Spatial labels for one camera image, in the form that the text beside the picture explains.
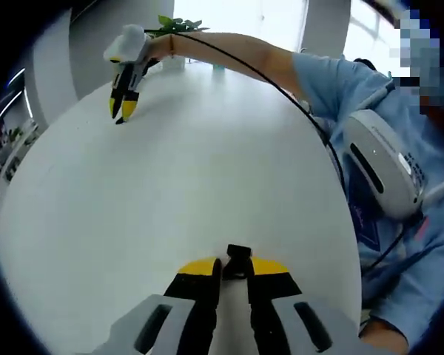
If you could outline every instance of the green plant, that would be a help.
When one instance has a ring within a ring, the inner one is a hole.
[[[158,20],[161,24],[158,31],[148,31],[148,34],[153,38],[163,36],[167,33],[200,32],[209,29],[208,27],[199,27],[202,24],[202,20],[192,22],[190,20],[184,21],[182,18],[169,18],[162,15],[158,16]]]

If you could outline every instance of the white table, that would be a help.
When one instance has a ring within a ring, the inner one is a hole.
[[[305,293],[358,323],[349,210],[296,107],[207,64],[149,75],[121,126],[109,94],[97,89],[39,138],[0,215],[4,276],[52,354],[92,351],[181,266],[228,243],[284,263]],[[211,354],[256,354],[244,294],[222,286]]]

